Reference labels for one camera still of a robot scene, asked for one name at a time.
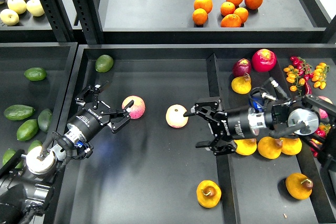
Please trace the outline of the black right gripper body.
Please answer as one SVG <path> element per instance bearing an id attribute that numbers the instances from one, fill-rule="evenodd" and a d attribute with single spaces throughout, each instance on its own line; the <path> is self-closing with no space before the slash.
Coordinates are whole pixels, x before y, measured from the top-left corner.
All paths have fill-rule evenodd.
<path id="1" fill-rule="evenodd" d="M 232 140 L 255 138 L 257 129 L 252 127 L 250 120 L 254 111 L 251 107 L 244 106 L 226 111 L 211 112 L 209 126 L 215 140 L 230 142 Z"/>

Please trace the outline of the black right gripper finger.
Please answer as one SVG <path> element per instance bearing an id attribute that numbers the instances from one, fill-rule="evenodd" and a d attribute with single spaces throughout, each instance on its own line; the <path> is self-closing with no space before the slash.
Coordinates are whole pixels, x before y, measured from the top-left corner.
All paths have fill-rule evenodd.
<path id="1" fill-rule="evenodd" d="M 228 155 L 236 152 L 236 143 L 233 139 L 226 139 L 224 135 L 215 135 L 212 141 L 200 141 L 196 148 L 205 148 L 213 152 L 214 155 Z"/>
<path id="2" fill-rule="evenodd" d="M 222 100 L 220 97 L 200 98 L 196 101 L 189 112 L 185 112 L 183 116 L 190 117 L 198 115 L 206 120 L 210 125 L 220 126 L 220 120 L 217 118 L 217 112 L 222 114 Z"/>

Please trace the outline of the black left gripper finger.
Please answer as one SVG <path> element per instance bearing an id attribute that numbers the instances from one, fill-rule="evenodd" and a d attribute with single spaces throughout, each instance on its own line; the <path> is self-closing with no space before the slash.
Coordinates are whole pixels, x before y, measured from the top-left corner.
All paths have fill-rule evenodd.
<path id="1" fill-rule="evenodd" d="M 126 126 L 131 117 L 130 117 L 130 109 L 134 105 L 134 101 L 131 100 L 124 109 L 107 109 L 100 111 L 100 115 L 102 119 L 106 117 L 107 122 L 103 122 L 104 126 L 108 126 L 112 130 L 120 130 L 124 126 Z"/>
<path id="2" fill-rule="evenodd" d="M 75 102 L 77 105 L 84 107 L 88 102 L 88 98 L 91 99 L 92 108 L 94 110 L 99 107 L 99 94 L 107 89 L 109 86 L 109 81 L 104 84 L 87 85 L 81 92 L 79 92 L 75 97 Z"/>

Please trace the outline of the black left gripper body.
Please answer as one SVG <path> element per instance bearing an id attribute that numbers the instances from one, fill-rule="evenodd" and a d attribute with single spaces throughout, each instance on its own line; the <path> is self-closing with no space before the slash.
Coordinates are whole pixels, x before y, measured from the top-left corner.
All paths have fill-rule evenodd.
<path id="1" fill-rule="evenodd" d="M 86 103 L 68 122 L 68 131 L 65 137 L 72 143 L 79 141 L 88 143 L 90 142 L 104 127 L 103 122 L 107 122 L 106 117 L 102 119 L 100 111 L 111 109 L 103 101 L 100 101 L 98 109 L 92 108 L 92 102 Z M 119 130 L 110 129 L 113 134 Z"/>

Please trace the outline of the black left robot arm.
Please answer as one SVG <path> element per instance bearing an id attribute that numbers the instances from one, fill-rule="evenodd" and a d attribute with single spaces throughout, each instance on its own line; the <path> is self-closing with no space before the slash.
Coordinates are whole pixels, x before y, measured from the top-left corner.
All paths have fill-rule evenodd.
<path id="1" fill-rule="evenodd" d="M 54 195 L 54 181 L 71 160 L 91 156 L 90 141 L 104 128 L 115 134 L 131 119 L 134 101 L 112 109 L 99 99 L 109 84 L 86 86 L 76 97 L 81 108 L 67 121 L 64 134 L 52 132 L 29 153 L 18 150 L 1 168 L 1 223 L 30 223 L 42 216 Z"/>

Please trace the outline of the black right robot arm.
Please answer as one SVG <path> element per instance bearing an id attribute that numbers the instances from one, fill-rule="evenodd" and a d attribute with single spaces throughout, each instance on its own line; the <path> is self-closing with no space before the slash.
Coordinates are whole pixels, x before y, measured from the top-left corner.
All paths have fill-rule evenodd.
<path id="1" fill-rule="evenodd" d="M 198 115 L 208 122 L 212 141 L 201 141 L 214 155 L 237 151 L 235 140 L 254 138 L 268 129 L 272 138 L 298 137 L 317 152 L 317 160 L 335 183 L 335 105 L 312 94 L 291 99 L 274 78 L 267 80 L 280 98 L 264 87 L 253 88 L 246 106 L 225 110 L 221 97 L 199 99 L 184 117 Z"/>

